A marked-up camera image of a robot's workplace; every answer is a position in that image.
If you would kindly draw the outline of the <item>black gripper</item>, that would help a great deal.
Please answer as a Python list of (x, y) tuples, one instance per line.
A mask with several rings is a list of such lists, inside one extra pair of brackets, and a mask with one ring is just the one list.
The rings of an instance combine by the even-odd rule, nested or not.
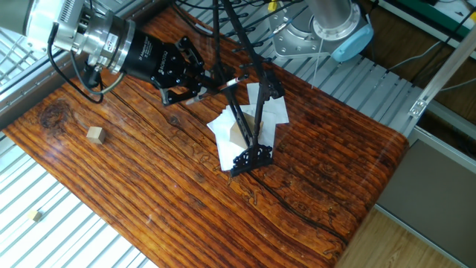
[[(197, 102), (206, 94), (216, 95), (218, 88), (211, 84), (225, 82), (217, 67), (205, 69), (205, 61), (188, 36), (177, 43), (162, 42), (140, 30), (133, 35), (120, 72), (156, 83), (164, 106), (188, 100)], [(185, 91), (174, 92), (175, 87)]]

